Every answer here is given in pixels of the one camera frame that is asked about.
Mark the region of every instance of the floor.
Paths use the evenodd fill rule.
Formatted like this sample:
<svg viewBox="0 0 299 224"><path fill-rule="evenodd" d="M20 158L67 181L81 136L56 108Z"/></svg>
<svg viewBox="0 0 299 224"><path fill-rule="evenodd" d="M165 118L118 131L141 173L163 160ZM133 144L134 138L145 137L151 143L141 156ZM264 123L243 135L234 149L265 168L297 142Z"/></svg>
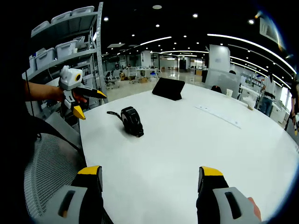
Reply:
<svg viewBox="0 0 299 224"><path fill-rule="evenodd" d="M181 80L185 81L185 83L188 84L205 87L205 84L201 82L202 76L194 75L190 72L166 71L162 72L159 76L163 78ZM155 87L156 83L156 78L151 78L146 83L135 82L132 84L128 80L119 81L119 88L117 86L113 86L112 89L107 89L108 101L111 102L113 100L127 97L133 94L152 90Z"/></svg>

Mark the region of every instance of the black tablet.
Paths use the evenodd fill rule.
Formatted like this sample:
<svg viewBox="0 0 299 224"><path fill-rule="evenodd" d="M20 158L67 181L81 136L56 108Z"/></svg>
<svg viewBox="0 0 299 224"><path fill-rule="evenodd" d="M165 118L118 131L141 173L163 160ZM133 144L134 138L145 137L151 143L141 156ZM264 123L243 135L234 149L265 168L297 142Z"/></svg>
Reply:
<svg viewBox="0 0 299 224"><path fill-rule="evenodd" d="M184 81L168 78L159 78L159 81L157 82L152 93L164 98L179 100L182 98L181 91L184 85Z"/></svg>

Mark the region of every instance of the black tape measure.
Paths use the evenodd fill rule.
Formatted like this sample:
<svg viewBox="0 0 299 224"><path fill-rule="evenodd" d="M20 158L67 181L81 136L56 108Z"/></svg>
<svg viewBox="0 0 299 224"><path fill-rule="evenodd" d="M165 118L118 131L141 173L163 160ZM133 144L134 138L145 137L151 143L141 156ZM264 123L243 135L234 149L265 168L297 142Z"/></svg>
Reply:
<svg viewBox="0 0 299 224"><path fill-rule="evenodd" d="M117 116L125 126L127 133L137 137L144 135L139 114L132 106L122 109L121 115L113 111L107 111L107 113Z"/></svg>

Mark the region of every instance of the white round table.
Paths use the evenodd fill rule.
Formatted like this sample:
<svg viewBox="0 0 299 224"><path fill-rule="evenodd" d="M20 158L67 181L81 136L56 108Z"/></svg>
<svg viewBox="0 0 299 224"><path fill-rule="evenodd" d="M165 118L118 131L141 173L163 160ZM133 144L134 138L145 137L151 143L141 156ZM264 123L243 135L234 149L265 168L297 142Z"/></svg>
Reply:
<svg viewBox="0 0 299 224"><path fill-rule="evenodd" d="M186 84L172 101L150 91L85 113L88 166L103 168L104 208L115 224L196 224L199 167L220 170L230 187L253 197L262 220L276 211L298 166L297 145L273 120L233 98ZM238 128L196 106L238 121ZM125 133L120 113L133 106L144 136Z"/></svg>

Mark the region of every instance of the cardboard box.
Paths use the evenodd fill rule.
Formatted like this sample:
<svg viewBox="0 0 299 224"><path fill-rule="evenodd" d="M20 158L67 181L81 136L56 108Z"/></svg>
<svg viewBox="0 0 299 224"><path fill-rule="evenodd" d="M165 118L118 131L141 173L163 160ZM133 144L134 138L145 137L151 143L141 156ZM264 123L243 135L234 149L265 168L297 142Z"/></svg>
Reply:
<svg viewBox="0 0 299 224"><path fill-rule="evenodd" d="M140 83L147 83L148 82L148 78L147 77L143 77L140 79Z"/></svg>
<svg viewBox="0 0 299 224"><path fill-rule="evenodd" d="M126 78L125 73L121 73L120 76L121 76L121 81L125 80Z"/></svg>
<svg viewBox="0 0 299 224"><path fill-rule="evenodd" d="M196 75L201 76L201 70L196 70Z"/></svg>

